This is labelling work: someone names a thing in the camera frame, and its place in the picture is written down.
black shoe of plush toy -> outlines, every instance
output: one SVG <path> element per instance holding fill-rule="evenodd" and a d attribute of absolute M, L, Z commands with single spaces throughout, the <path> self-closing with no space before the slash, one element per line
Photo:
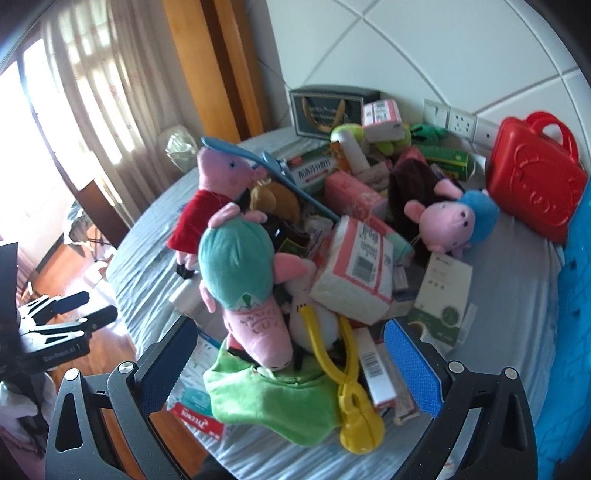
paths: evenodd
<path fill-rule="evenodd" d="M 189 270 L 184 265 L 177 264 L 177 274 L 181 278 L 183 278 L 185 280 L 188 280 L 189 278 L 193 278 L 193 276 L 195 275 L 195 271 L 194 270 Z"/>

red plastic suitcase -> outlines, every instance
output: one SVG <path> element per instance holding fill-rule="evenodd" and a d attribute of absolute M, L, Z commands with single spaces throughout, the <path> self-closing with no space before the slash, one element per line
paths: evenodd
<path fill-rule="evenodd" d="M 556 124 L 562 145 L 542 130 Z M 587 174 L 568 127 L 548 112 L 501 122 L 486 168 L 487 189 L 499 207 L 549 240 L 566 242 L 568 221 L 579 204 Z"/>

wooden floor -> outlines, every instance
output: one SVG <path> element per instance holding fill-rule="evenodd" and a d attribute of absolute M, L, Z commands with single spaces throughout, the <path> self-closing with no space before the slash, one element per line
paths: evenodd
<path fill-rule="evenodd" d="M 57 322 L 80 318 L 108 304 L 115 304 L 110 285 L 101 279 L 98 272 L 100 264 L 93 262 L 90 251 L 86 258 L 75 253 L 70 247 L 60 245 L 47 265 L 33 282 L 39 294 L 50 297 L 77 293 L 86 290 L 90 293 L 90 302 L 69 316 L 60 316 Z M 60 365 L 51 372 L 59 388 L 64 373 L 70 368 L 77 368 L 83 375 L 101 374 L 113 371 L 121 362 L 135 359 L 135 349 L 126 334 L 125 325 L 117 320 L 109 326 L 95 332 L 90 340 L 90 354 L 72 362 Z M 112 411 L 105 412 L 105 419 L 121 461 L 129 476 L 141 480 L 144 478 L 135 463 L 127 444 L 119 430 Z M 151 416 L 151 420 L 173 455 L 189 475 L 194 475 L 207 455 L 205 449 L 187 430 L 183 422 L 167 411 Z"/>

wooden door frame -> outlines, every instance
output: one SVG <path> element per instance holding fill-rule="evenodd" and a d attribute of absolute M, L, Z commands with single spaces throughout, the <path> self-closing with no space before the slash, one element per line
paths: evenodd
<path fill-rule="evenodd" d="M 238 143 L 271 129 L 243 0 L 162 0 L 205 135 Z"/>

red dress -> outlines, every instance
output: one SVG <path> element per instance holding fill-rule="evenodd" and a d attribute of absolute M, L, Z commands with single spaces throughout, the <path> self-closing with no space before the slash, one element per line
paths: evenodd
<path fill-rule="evenodd" d="M 178 218 L 166 246 L 178 252 L 196 254 L 209 219 L 232 199 L 208 190 L 198 190 Z"/>

